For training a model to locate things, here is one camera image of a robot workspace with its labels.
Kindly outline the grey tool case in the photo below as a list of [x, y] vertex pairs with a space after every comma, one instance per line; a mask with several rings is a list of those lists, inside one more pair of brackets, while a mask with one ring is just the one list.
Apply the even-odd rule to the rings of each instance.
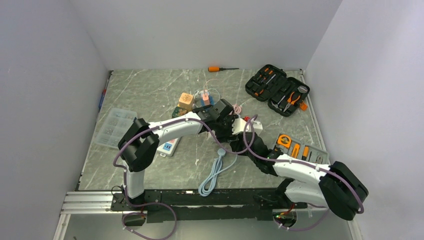
[[298, 143], [298, 144], [301, 144], [301, 147], [300, 147], [299, 154], [298, 154], [296, 159], [307, 161], [307, 162], [313, 163], [313, 164], [328, 164], [328, 165], [331, 164], [330, 161], [329, 161], [329, 154], [325, 150], [323, 150], [319, 147], [315, 147], [313, 145], [307, 145], [307, 144], [303, 143], [301, 140], [291, 137], [291, 145], [290, 145], [289, 149], [287, 149], [287, 148], [284, 148], [284, 147], [277, 145], [277, 139], [276, 139], [276, 142], [274, 144], [273, 150], [279, 152], [280, 154], [287, 154], [288, 156], [291, 157], [292, 149], [293, 149], [294, 145], [296, 143]]

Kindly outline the black tool case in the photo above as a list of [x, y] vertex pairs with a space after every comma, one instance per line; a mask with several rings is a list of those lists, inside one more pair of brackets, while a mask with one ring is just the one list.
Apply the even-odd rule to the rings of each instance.
[[[295, 77], [288, 76], [283, 69], [266, 64], [245, 84], [245, 91], [283, 117], [291, 116], [296, 110], [306, 111], [306, 98], [310, 87]], [[292, 92], [301, 93], [301, 97], [286, 112], [284, 108]]]

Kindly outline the white power strip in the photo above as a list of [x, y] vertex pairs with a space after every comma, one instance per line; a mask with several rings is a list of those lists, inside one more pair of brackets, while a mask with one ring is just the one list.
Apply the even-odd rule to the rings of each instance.
[[170, 141], [167, 141], [164, 144], [160, 145], [156, 149], [156, 151], [162, 157], [172, 157], [177, 148], [179, 141], [180, 141], [180, 138], [175, 138]]

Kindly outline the clear plastic screw box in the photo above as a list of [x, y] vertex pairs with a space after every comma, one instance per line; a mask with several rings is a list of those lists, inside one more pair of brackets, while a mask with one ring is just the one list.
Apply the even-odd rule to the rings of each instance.
[[100, 127], [94, 143], [117, 149], [120, 140], [137, 119], [137, 113], [132, 110], [112, 108]]

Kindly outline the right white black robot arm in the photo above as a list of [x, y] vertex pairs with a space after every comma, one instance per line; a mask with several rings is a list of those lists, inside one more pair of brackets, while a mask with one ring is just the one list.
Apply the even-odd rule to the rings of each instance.
[[282, 208], [305, 203], [328, 208], [343, 220], [351, 221], [364, 212], [368, 189], [342, 162], [318, 164], [308, 161], [310, 147], [280, 134], [273, 148], [252, 132], [231, 137], [233, 152], [247, 156], [265, 174], [282, 177], [270, 202]]

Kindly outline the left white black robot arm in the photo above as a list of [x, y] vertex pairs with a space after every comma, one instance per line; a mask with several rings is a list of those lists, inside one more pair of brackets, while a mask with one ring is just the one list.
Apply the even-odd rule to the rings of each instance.
[[206, 105], [169, 120], [146, 122], [136, 119], [118, 143], [113, 165], [124, 171], [124, 204], [131, 210], [145, 202], [145, 170], [152, 164], [157, 148], [166, 142], [188, 135], [210, 132], [218, 142], [228, 143], [236, 138], [235, 122], [240, 116], [225, 99]]

